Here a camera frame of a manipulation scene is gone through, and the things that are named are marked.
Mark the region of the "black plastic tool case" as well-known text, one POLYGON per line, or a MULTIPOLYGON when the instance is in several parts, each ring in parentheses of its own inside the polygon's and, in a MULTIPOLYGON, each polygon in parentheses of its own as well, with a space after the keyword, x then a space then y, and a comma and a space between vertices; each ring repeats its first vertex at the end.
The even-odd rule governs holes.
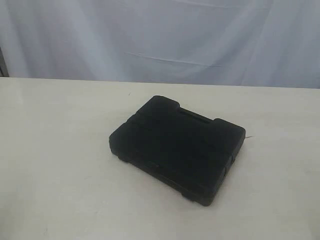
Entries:
POLYGON ((206 118, 155 95, 109 136, 109 147, 120 160, 207 207, 245 137, 241 126, 206 118))

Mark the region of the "white backdrop curtain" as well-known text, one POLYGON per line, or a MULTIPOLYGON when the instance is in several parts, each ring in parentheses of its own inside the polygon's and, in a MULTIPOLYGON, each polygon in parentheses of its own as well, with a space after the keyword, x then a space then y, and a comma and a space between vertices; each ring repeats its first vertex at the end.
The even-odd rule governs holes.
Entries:
POLYGON ((11 77, 320 86, 317 0, 3 0, 11 77))

